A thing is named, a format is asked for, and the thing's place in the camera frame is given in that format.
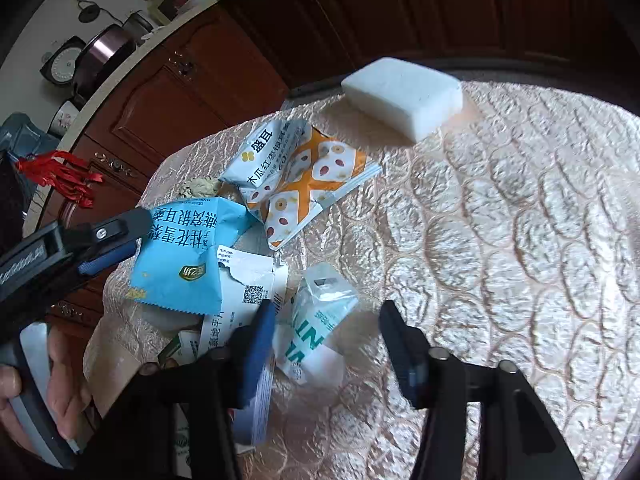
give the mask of human hand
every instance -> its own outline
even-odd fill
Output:
[[[84,377],[77,377],[71,366],[66,338],[53,327],[47,339],[47,351],[52,361],[51,377],[47,386],[46,402],[53,410],[58,432],[71,439],[78,430],[78,416],[91,401],[91,394]],[[0,365],[0,424],[9,436],[24,449],[35,452],[24,433],[11,404],[12,397],[20,394],[22,381],[15,368]]]

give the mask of green and gold logo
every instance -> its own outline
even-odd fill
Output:
[[[194,280],[197,280],[198,278],[204,276],[204,273],[206,272],[204,265],[205,264],[201,264],[198,266],[185,265],[182,269],[180,269],[178,275],[188,282],[193,282]]]

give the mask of transparent textured tablecloth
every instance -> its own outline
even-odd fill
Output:
[[[340,96],[268,117],[307,118],[366,150],[383,172],[280,251],[290,290],[307,266],[326,261],[362,298],[330,342],[346,358],[343,386],[318,392],[278,373],[267,442],[241,459],[246,478],[409,477],[424,412],[402,398],[390,370],[377,328],[386,298],[462,360],[515,361],[586,479],[610,478],[630,456],[640,433],[640,120],[555,89],[463,87],[482,120],[415,146]],[[140,205],[176,198],[191,178],[218,176],[263,120],[169,157]],[[105,315],[84,359],[89,377],[98,356],[141,363],[169,341],[124,298],[132,263],[104,289]],[[117,367],[110,373],[117,378]],[[468,419],[463,477],[472,478],[477,406]]]

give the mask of qr code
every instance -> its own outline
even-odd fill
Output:
[[[245,285],[244,286],[244,298],[243,303],[255,303],[258,304],[262,301],[264,295],[264,287],[258,285]]]

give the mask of black cord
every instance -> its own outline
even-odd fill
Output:
[[[116,18],[116,17],[115,17],[113,14],[111,14],[107,9],[103,9],[103,8],[102,8],[101,6],[99,6],[96,2],[92,2],[91,0],[78,0],[78,2],[77,2],[77,4],[78,4],[78,9],[80,9],[80,10],[85,10],[85,9],[86,9],[86,7],[81,7],[81,6],[80,6],[80,3],[83,3],[83,4],[89,4],[87,7],[89,7],[89,6],[91,6],[91,5],[96,5],[96,6],[98,6],[98,8],[99,8],[100,10],[103,10],[103,11],[104,11],[104,12],[106,12],[108,15],[110,15],[110,16],[111,16],[111,18],[112,18],[114,21],[118,22],[120,25],[123,25],[123,22],[122,22],[121,20],[119,20],[118,18]]]

